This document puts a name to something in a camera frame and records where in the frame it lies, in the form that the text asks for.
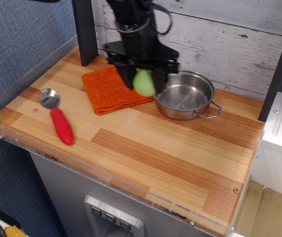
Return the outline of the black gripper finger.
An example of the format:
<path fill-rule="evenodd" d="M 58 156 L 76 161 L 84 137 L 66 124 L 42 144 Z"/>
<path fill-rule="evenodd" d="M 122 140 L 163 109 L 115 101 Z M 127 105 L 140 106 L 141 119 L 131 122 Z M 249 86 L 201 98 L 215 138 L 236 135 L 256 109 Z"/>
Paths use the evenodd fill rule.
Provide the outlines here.
<path fill-rule="evenodd" d="M 137 73 L 135 64 L 134 63 L 132 64 L 116 63 L 115 67 L 121 79 L 123 80 L 125 86 L 132 90 L 134 88 L 133 79 Z"/>
<path fill-rule="evenodd" d="M 166 70 L 154 69 L 152 71 L 152 78 L 154 81 L 156 94 L 162 93 L 168 78 L 168 72 Z"/>

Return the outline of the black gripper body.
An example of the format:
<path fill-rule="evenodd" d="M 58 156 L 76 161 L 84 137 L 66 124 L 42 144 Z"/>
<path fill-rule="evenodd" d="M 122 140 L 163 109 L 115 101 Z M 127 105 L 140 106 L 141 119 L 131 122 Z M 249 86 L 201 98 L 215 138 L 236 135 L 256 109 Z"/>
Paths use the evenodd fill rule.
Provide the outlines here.
<path fill-rule="evenodd" d="M 119 31 L 121 40 L 103 45 L 110 64 L 151 71 L 177 73 L 178 52 L 162 44 L 151 27 L 136 31 Z"/>

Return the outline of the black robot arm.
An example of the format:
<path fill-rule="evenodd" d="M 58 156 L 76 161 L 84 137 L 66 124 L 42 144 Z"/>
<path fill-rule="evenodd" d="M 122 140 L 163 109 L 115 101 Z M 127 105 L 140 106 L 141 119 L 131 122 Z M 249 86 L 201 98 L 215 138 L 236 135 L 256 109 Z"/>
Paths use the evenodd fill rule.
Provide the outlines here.
<path fill-rule="evenodd" d="M 121 40 L 106 43 L 103 51 L 107 61 L 114 65 L 126 87 L 133 89 L 132 81 L 138 69 L 152 73 L 156 93 L 162 93 L 169 74 L 178 73 L 179 53 L 163 45 L 158 36 L 170 31 L 159 32 L 154 11 L 170 12 L 151 0 L 110 0 L 115 15 L 115 27 Z"/>

